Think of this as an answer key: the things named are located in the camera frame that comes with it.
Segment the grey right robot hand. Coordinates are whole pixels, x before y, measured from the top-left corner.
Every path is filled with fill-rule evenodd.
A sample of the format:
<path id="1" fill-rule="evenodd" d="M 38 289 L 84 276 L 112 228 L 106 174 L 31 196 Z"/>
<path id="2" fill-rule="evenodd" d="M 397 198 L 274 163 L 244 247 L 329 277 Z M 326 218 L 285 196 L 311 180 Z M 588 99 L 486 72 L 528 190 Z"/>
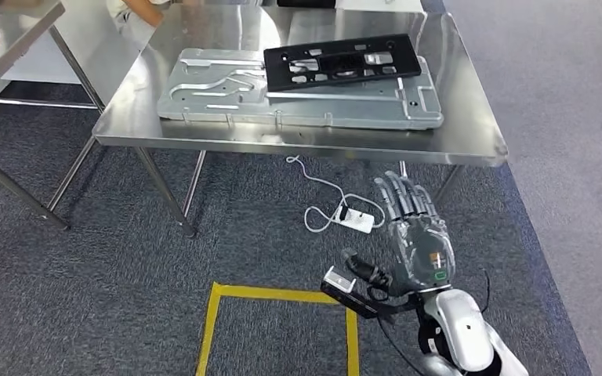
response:
<path id="1" fill-rule="evenodd" d="M 391 271 L 346 249 L 345 264 L 355 276 L 390 296 L 449 287 L 455 255 L 445 221 L 423 186 L 387 171 L 374 179 L 389 214 L 388 233 L 396 244 Z"/>

